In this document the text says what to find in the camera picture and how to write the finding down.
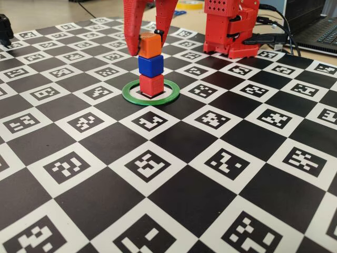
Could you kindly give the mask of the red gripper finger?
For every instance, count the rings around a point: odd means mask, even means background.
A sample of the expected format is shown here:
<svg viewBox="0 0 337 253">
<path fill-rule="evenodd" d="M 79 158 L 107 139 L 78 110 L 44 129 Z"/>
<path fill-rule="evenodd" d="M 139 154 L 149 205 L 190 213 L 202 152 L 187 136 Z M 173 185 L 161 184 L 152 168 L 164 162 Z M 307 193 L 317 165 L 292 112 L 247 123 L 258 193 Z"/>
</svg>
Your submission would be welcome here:
<svg viewBox="0 0 337 253">
<path fill-rule="evenodd" d="M 178 0 L 157 0 L 155 1 L 156 7 L 156 29 L 155 33 L 161 36 L 162 46 L 164 45 L 173 14 Z"/>
<path fill-rule="evenodd" d="M 123 0 L 124 6 L 124 37 L 131 56 L 136 56 L 139 51 L 139 34 L 143 13 L 147 0 Z"/>
</svg>

